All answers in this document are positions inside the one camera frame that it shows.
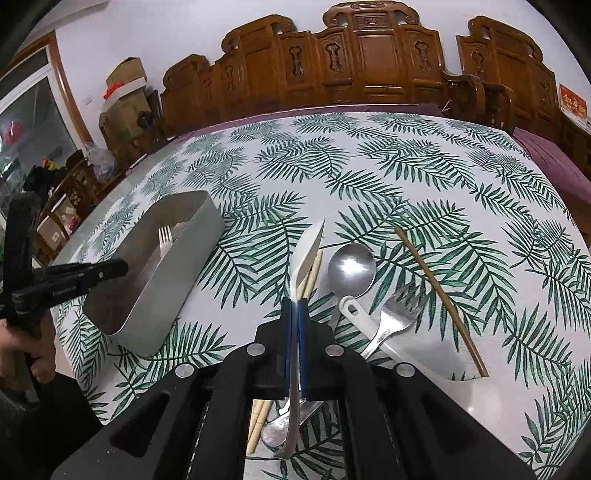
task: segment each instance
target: stainless steel spoon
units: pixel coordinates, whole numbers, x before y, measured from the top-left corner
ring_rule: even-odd
[[[336,307],[328,322],[334,332],[340,317],[340,299],[347,295],[358,298],[371,288],[375,278],[374,256],[364,245],[347,244],[331,257],[328,276],[336,297]]]
[[[344,296],[360,297],[367,292],[375,278],[376,265],[371,250],[361,244],[347,244],[331,257],[328,266],[330,289],[336,296],[336,307],[328,325],[335,331],[339,321],[339,302]],[[300,403],[300,425],[320,407],[322,401]],[[280,416],[269,422],[261,432],[263,443],[270,447],[283,444],[289,427],[289,406],[280,410]]]

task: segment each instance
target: red object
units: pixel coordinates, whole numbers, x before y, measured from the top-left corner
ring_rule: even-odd
[[[22,123],[18,120],[11,120],[8,128],[4,131],[4,143],[6,143],[6,145],[14,145],[21,139],[24,131],[25,129]]]
[[[117,82],[114,83],[113,85],[111,85],[109,88],[107,88],[106,93],[103,95],[103,98],[105,100],[107,100],[107,98],[109,98],[111,95],[113,95],[113,92],[117,90],[117,88],[122,87],[124,85],[124,83],[121,82]]]
[[[560,84],[560,100],[564,108],[587,123],[587,102],[572,90]]]
[[[70,224],[67,226],[70,229],[70,232],[74,233],[80,224],[80,220],[78,217],[72,217],[70,220]]]

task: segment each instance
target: door frame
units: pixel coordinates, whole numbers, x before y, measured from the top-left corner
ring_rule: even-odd
[[[67,106],[60,95],[59,84],[55,72],[50,64],[47,64],[44,67],[38,69],[36,72],[30,74],[21,83],[16,85],[16,87],[14,87],[9,94],[7,94],[2,100],[0,100],[0,115],[2,115],[3,111],[6,110],[6,108],[9,107],[9,105],[12,105],[14,102],[16,102],[25,92],[30,90],[43,79],[47,79],[47,81],[49,82],[51,94],[53,95],[53,98],[56,101],[57,110],[60,112],[61,119],[63,120],[66,130],[70,134],[74,142],[74,145],[78,149],[81,149],[84,152],[86,152],[83,145],[84,140],[80,136],[78,129],[76,128],[76,125],[72,121],[72,118],[70,117],[69,112],[67,111]]]
[[[86,124],[84,123],[84,120],[82,120],[82,116],[80,114],[80,111],[78,110],[78,106],[74,101],[74,96],[72,95],[70,85],[68,84],[66,73],[64,72],[64,66],[61,63],[60,50],[57,46],[57,37],[55,30],[50,31],[46,35],[43,35],[42,37],[29,43],[29,45],[18,51],[16,55],[12,58],[11,62],[8,64],[8,68],[6,69],[6,71],[3,72],[2,76],[6,75],[14,67],[22,63],[24,60],[26,60],[42,48],[47,49],[49,63],[53,70],[54,79],[57,83],[58,90],[61,94],[61,100],[63,104],[65,104],[66,106],[67,113],[69,114],[70,120],[73,123],[73,126],[76,129],[78,136],[82,139],[83,142],[93,142],[92,137],[90,136],[90,133],[86,128]]]

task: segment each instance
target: human hand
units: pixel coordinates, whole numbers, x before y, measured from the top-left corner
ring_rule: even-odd
[[[31,372],[41,383],[56,376],[56,347],[53,343],[56,330],[50,312],[40,322],[41,338],[37,339],[18,327],[9,327],[0,319],[0,380],[9,386],[14,383],[16,367],[14,352],[26,352],[34,359]]]

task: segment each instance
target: white plastic fork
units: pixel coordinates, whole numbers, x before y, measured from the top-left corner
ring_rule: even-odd
[[[162,260],[173,246],[173,233],[168,225],[158,229],[158,240],[160,241],[160,260]]]

